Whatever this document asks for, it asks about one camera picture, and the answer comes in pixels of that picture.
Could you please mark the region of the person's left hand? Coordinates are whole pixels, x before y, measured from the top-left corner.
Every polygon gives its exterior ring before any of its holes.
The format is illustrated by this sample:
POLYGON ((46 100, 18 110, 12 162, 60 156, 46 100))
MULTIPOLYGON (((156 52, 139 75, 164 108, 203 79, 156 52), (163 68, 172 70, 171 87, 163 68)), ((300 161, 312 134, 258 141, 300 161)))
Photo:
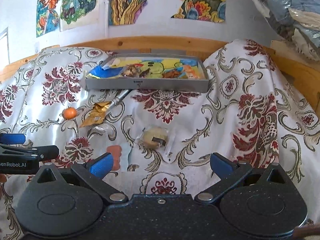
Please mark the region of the person's left hand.
POLYGON ((6 181, 7 181, 6 176, 3 175, 3 174, 0 174, 0 182, 1 182, 1 183, 5 183, 6 181))

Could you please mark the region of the person's right hand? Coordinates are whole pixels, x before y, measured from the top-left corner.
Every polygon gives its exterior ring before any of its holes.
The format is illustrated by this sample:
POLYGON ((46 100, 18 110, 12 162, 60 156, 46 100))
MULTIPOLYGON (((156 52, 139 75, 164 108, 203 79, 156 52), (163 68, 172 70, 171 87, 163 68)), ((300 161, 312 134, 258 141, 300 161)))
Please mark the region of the person's right hand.
POLYGON ((309 236, 319 236, 320 235, 320 225, 313 224, 313 225, 305 225, 296 227, 293 230, 292 238, 293 239, 303 239, 309 236))

